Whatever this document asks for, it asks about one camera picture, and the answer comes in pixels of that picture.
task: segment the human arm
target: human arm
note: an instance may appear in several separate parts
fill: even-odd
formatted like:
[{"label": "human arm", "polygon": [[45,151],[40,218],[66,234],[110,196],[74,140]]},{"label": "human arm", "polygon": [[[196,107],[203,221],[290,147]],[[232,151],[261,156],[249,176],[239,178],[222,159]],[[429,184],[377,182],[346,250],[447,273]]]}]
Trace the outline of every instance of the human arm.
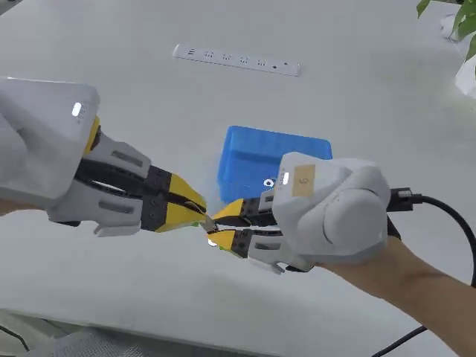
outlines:
[{"label": "human arm", "polygon": [[398,239],[366,263],[324,268],[415,318],[461,357],[476,356],[476,290],[414,255]]},{"label": "human arm", "polygon": [[4,216],[5,214],[12,213],[16,210],[35,210],[32,205],[25,205],[22,203],[16,203],[12,201],[8,201],[5,199],[0,199],[0,217]]}]

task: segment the power socket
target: power socket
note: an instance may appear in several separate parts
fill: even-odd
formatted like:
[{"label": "power socket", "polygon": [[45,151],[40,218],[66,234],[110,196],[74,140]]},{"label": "power socket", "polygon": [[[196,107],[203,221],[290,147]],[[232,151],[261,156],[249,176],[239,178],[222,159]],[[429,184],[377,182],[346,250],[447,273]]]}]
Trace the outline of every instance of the power socket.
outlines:
[{"label": "power socket", "polygon": [[186,60],[213,63],[215,65],[229,65],[231,67],[294,77],[299,75],[300,67],[299,62],[262,58],[223,50],[197,48],[190,45],[177,45],[173,51],[173,56]]}]

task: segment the led light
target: led light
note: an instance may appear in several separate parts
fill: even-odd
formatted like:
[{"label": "led light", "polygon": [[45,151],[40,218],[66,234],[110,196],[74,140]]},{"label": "led light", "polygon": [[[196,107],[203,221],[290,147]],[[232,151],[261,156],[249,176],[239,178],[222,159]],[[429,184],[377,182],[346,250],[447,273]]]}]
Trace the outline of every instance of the led light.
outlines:
[{"label": "led light", "polygon": [[289,173],[284,173],[284,175],[283,175],[283,186],[285,184],[288,184],[288,181],[289,181]]},{"label": "led light", "polygon": [[73,105],[73,111],[71,112],[74,117],[77,117],[81,112],[81,103],[75,103]]}]

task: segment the black cable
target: black cable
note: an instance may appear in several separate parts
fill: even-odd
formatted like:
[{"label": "black cable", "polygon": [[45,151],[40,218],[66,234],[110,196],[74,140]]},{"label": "black cable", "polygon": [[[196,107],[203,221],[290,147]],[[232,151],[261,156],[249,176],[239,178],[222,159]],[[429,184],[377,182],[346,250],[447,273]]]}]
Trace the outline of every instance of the black cable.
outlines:
[{"label": "black cable", "polygon": [[28,347],[26,341],[18,333],[15,333],[14,331],[8,329],[7,327],[3,327],[2,325],[0,325],[0,331],[3,331],[7,335],[10,335],[10,336],[16,338],[17,340],[19,340],[22,343],[23,347],[26,349],[26,351],[30,350],[30,347]]},{"label": "black cable", "polygon": [[424,326],[417,327],[412,332],[407,333],[405,336],[399,338],[398,340],[396,340],[395,342],[393,342],[391,345],[387,346],[383,350],[380,350],[377,353],[373,354],[372,357],[382,357],[386,355],[387,353],[392,352],[397,347],[402,346],[406,341],[411,340],[413,337],[418,336],[420,333],[426,330],[427,328]]},{"label": "black cable", "polygon": [[[461,229],[463,229],[463,232],[466,235],[466,238],[468,240],[469,247],[471,248],[471,255],[473,260],[473,275],[471,278],[471,286],[473,288],[476,287],[476,237],[471,227],[469,227],[468,222],[455,209],[451,208],[446,203],[441,202],[438,199],[434,199],[433,197],[422,196],[419,194],[411,194],[411,196],[409,197],[409,201],[412,205],[426,203],[428,205],[433,205],[435,207],[438,207],[440,210],[444,210],[457,222],[457,224],[461,227]],[[395,350],[397,347],[402,346],[405,342],[407,342],[408,340],[412,339],[413,337],[419,335],[420,333],[426,330],[427,328],[424,326],[417,327],[413,331],[409,332],[405,336],[393,342],[390,346],[373,354],[372,357],[382,357],[386,355],[387,353]]]}]

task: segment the human hand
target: human hand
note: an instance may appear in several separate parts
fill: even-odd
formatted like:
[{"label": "human hand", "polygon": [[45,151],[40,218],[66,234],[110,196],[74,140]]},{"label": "human hand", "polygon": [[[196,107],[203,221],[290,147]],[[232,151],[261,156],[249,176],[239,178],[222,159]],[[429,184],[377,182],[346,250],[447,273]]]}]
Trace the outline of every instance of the human hand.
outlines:
[{"label": "human hand", "polygon": [[17,203],[8,201],[6,199],[0,199],[0,217],[5,214],[15,212],[16,210],[36,210],[37,208],[32,205],[26,205],[23,203]]}]

